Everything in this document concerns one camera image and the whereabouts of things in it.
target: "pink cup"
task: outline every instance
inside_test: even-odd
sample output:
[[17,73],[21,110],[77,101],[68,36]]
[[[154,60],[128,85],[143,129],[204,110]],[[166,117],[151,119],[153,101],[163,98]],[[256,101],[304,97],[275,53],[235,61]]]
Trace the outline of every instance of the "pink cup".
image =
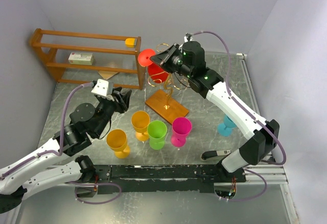
[[192,123],[187,118],[180,117],[174,120],[172,124],[173,135],[171,142],[176,147],[184,146],[186,138],[191,132]]

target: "green cup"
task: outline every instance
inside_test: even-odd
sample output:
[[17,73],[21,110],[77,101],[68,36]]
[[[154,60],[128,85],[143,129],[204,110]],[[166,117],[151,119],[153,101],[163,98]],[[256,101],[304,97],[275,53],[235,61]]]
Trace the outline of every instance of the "green cup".
[[165,136],[167,134],[167,126],[160,120],[154,120],[148,125],[148,134],[150,138],[150,147],[160,150],[165,145]]

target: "wooden shelf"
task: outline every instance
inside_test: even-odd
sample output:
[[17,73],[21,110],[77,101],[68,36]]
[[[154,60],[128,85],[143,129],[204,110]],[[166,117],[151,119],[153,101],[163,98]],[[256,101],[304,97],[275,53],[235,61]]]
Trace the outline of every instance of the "wooden shelf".
[[[61,37],[65,38],[64,43],[60,43],[58,41],[54,41],[55,43],[43,43],[42,38],[43,35],[52,35],[52,36],[66,36]],[[97,47],[97,42],[92,43],[85,41],[85,38],[88,38],[88,41],[93,40],[101,40],[106,41],[110,40],[111,42],[114,41],[125,41],[127,38],[134,38],[136,39],[136,45],[134,48],[127,48],[127,47],[106,47],[107,45],[103,45],[102,47]],[[48,72],[52,75],[52,77],[57,82],[66,82],[66,83],[74,83],[74,84],[83,84],[89,81],[80,81],[80,80],[68,80],[63,79],[62,76],[67,68],[78,68],[78,69],[87,69],[87,70],[97,70],[97,71],[112,71],[112,72],[124,72],[124,73],[134,73],[137,74],[138,77],[138,86],[137,85],[129,85],[129,84],[114,84],[115,87],[122,86],[124,88],[132,88],[132,89],[142,89],[143,82],[145,78],[145,68],[141,67],[137,61],[138,55],[140,53],[141,48],[141,37],[129,37],[129,36],[116,36],[116,35],[103,35],[103,34],[89,34],[89,33],[73,33],[73,32],[63,32],[63,31],[52,31],[52,30],[42,30],[36,29],[32,37],[29,41],[30,46],[39,57],[41,62],[47,68]],[[42,48],[49,48],[49,51],[45,53]],[[90,52],[90,53],[105,53],[101,55],[108,54],[120,54],[120,55],[134,55],[135,62],[136,62],[136,70],[135,66],[134,69],[126,69],[126,68],[119,68],[119,67],[110,67],[110,65],[106,62],[106,59],[102,59],[102,61],[94,62],[93,65],[77,65],[77,64],[70,64],[70,63],[61,63],[56,62],[56,55],[57,50],[70,50],[70,51],[80,51],[80,52]]]

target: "table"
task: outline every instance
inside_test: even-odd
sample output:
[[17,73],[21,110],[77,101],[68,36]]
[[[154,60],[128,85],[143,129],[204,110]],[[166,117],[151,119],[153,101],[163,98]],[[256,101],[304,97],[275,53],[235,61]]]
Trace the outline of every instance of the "table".
[[[208,67],[216,70],[222,77],[227,71],[227,56],[225,54],[207,53]],[[80,80],[99,78],[96,73],[85,73],[82,70],[68,70],[65,76]],[[114,82],[127,79],[137,82],[137,79],[127,74],[118,74],[113,77]],[[236,55],[232,56],[230,86],[249,107],[258,112],[251,83],[247,74],[244,60]],[[38,146],[42,146],[60,128],[60,117],[65,99],[73,84],[57,85],[51,103],[49,116]],[[193,123],[193,130],[184,147],[178,149],[170,144],[171,126],[168,125],[166,145],[155,151],[147,142],[136,140],[130,119],[134,112],[145,110],[151,120],[162,120],[144,104],[145,99],[151,96],[157,88],[146,84],[143,90],[133,90],[130,108],[125,114],[114,114],[112,129],[119,128],[126,132],[131,154],[126,159],[118,159],[103,140],[93,140],[92,146],[80,154],[89,155],[94,164],[200,164],[200,155],[209,150],[235,150],[245,138],[239,129],[235,128],[229,137],[222,137],[217,133],[217,125],[222,123],[224,114],[215,105],[203,99],[191,89],[175,90],[173,98],[190,110],[187,118]],[[90,88],[78,91],[72,98],[68,113],[74,108],[89,102],[97,104],[97,100],[90,92]],[[265,174],[269,187],[267,193],[247,203],[219,202],[214,194],[205,194],[194,191],[188,192],[137,192],[123,193],[118,200],[102,205],[89,206],[75,201],[73,187],[59,186],[48,189],[26,200],[20,209],[17,223],[290,223],[290,203],[285,204],[285,190],[287,184],[284,169],[270,165],[258,165],[252,170]],[[239,185],[237,197],[254,195],[263,188],[262,182],[256,176],[248,175],[249,182]],[[101,201],[112,197],[100,195],[92,201]]]

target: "white box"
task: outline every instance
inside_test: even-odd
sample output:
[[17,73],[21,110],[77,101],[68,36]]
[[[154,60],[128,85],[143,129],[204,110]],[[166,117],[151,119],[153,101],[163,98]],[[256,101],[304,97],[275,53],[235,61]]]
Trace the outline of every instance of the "white box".
[[68,58],[70,64],[92,65],[94,61],[92,53],[72,52]]

